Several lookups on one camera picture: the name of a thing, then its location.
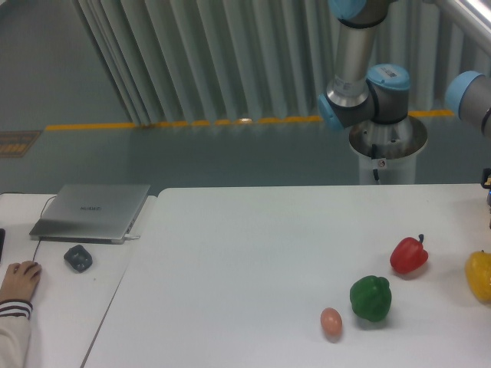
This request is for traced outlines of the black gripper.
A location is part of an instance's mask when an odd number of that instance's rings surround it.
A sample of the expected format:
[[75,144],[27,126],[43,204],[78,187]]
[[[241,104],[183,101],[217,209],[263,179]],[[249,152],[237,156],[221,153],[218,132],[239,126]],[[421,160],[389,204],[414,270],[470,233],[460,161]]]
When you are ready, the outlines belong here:
[[488,205],[489,210],[491,210],[491,169],[490,168],[483,169],[480,184],[487,191],[486,203]]

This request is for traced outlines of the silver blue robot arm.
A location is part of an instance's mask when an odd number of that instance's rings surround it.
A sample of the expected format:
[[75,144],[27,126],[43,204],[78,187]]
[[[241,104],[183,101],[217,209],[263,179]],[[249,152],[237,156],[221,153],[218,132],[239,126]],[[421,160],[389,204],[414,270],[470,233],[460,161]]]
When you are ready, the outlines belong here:
[[[396,64],[368,67],[377,27],[395,1],[328,1],[340,22],[334,78],[318,96],[332,130],[351,128],[361,185],[413,184],[427,129],[408,112],[410,75]],[[489,1],[434,3],[490,54]],[[490,140],[490,77],[466,71],[450,83],[446,106]]]

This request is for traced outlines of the white sleeve forearm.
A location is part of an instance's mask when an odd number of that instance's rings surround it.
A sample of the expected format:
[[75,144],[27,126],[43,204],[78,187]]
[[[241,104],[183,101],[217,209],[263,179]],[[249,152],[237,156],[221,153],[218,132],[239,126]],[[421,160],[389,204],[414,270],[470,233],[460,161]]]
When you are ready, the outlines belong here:
[[31,336],[32,304],[1,302],[1,367],[23,367]]

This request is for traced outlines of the person's hand on mouse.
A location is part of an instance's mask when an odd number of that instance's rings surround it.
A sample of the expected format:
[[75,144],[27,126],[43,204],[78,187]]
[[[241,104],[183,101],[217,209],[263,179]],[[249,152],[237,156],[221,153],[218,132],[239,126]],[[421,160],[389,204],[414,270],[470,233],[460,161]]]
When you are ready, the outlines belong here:
[[35,261],[10,264],[1,285],[1,302],[30,302],[40,281],[41,270],[42,266]]

